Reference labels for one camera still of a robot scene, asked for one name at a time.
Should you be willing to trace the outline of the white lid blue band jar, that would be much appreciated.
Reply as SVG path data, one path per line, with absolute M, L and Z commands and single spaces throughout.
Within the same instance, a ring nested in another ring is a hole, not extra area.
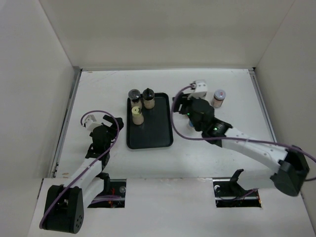
M 188 128 L 193 129 L 193 130 L 195 129 L 195 127 L 193 126 L 193 124 L 190 120 L 188 121 Z

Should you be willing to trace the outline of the yellow cap spice shaker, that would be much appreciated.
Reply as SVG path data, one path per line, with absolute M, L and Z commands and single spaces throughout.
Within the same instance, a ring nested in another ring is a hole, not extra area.
M 135 106 L 131 109 L 132 121 L 135 125 L 141 125 L 144 122 L 144 117 L 140 107 Z

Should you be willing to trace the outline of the black grinder clear lid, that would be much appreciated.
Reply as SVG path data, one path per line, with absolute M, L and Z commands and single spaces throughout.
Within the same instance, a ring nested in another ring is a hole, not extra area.
M 130 99 L 131 107 L 142 108 L 141 94 L 138 89 L 132 89 L 128 93 L 128 98 Z

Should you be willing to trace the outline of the silver lid red label jar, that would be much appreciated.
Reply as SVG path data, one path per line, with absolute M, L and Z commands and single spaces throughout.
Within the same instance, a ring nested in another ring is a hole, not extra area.
M 211 100 L 211 105 L 215 108 L 219 108 L 222 106 L 225 98 L 226 92 L 222 89 L 218 89 L 214 92 L 213 98 Z

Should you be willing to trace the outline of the black pointed cap bottle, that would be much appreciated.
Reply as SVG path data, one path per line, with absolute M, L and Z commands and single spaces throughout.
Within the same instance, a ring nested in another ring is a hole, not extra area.
M 143 103 L 146 109 L 152 109 L 155 106 L 155 93 L 152 89 L 147 88 L 142 93 Z

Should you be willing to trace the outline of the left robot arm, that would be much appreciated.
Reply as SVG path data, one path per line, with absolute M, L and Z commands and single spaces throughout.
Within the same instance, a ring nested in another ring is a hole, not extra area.
M 89 206 L 124 200 L 123 194 L 112 187 L 109 175 L 103 172 L 124 123 L 122 118 L 109 113 L 104 114 L 103 120 L 110 125 L 98 123 L 91 112 L 81 118 L 80 123 L 90 132 L 92 143 L 76 172 L 63 184 L 48 189 L 40 229 L 76 234 Z

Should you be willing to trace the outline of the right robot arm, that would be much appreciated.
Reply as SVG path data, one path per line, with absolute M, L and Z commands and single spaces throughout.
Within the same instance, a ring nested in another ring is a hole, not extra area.
M 172 113 L 187 115 L 199 140 L 247 156 L 270 171 L 260 176 L 263 184 L 272 184 L 280 192 L 295 197 L 310 171 L 302 150 L 295 146 L 258 141 L 214 115 L 204 99 L 180 93 L 172 99 Z

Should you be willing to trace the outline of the black plastic tray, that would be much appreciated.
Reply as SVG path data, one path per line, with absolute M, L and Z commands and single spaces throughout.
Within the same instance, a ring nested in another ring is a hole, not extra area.
M 126 144 L 130 149 L 165 148 L 173 144 L 169 97 L 166 93 L 155 94 L 155 106 L 142 109 L 144 122 L 132 121 L 131 102 L 127 99 Z

